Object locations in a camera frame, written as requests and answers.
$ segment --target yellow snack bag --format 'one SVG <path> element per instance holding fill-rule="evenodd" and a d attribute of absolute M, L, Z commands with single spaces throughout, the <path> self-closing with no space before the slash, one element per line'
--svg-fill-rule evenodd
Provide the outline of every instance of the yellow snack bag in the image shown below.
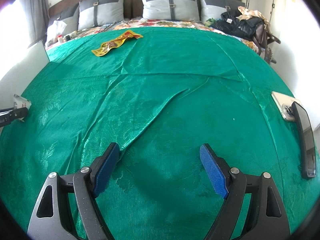
<path fill-rule="evenodd" d="M 106 55 L 111 49 L 119 48 L 127 38 L 133 38 L 133 37 L 136 39 L 143 38 L 142 35 L 134 33 L 132 30 L 127 30 L 125 33 L 121 34 L 119 37 L 111 41 L 102 43 L 99 49 L 94 49 L 92 50 L 92 52 L 97 57 L 101 57 L 103 55 Z"/>

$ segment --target green bedsheet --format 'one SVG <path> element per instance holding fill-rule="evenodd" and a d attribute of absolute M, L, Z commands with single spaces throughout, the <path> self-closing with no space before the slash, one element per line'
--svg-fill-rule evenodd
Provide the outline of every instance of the green bedsheet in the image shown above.
<path fill-rule="evenodd" d="M 320 182 L 301 178 L 296 124 L 282 119 L 270 95 L 291 95 L 280 77 L 228 36 L 132 30 L 144 38 L 104 57 L 91 50 L 125 30 L 51 49 L 51 62 L 23 93 L 32 102 L 29 115 L 0 137 L 0 196 L 23 229 L 50 172 L 73 173 L 115 141 L 122 158 L 97 199 L 115 239 L 204 238 L 222 199 L 201 164 L 203 143 L 244 173 L 268 171 L 294 230 Z M 248 203 L 246 195 L 243 207 Z M 73 216 L 84 237 L 76 210 Z"/>

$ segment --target black phone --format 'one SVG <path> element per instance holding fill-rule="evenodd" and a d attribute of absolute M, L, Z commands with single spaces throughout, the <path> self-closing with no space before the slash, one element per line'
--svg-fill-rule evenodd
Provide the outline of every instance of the black phone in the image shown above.
<path fill-rule="evenodd" d="M 317 174 L 316 147 L 310 119 L 307 111 L 297 102 L 293 102 L 291 107 L 300 138 L 302 177 L 305 179 L 314 178 Z"/>

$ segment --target white panel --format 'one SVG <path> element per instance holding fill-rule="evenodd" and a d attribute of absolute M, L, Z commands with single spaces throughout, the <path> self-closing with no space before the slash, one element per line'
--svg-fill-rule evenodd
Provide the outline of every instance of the white panel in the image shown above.
<path fill-rule="evenodd" d="M 48 63 L 49 58 L 41 41 L 29 48 L 24 59 L 0 80 L 0 109 L 13 107 L 13 95 L 21 95 Z"/>

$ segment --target white plastic bag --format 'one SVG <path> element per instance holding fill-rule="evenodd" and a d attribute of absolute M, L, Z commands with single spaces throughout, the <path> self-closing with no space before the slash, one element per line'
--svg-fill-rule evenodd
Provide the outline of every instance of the white plastic bag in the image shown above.
<path fill-rule="evenodd" d="M 45 46 L 48 47 L 58 41 L 57 36 L 62 35 L 64 29 L 66 28 L 66 23 L 63 21 L 54 21 L 52 25 L 48 27 L 47 30 L 47 42 Z"/>

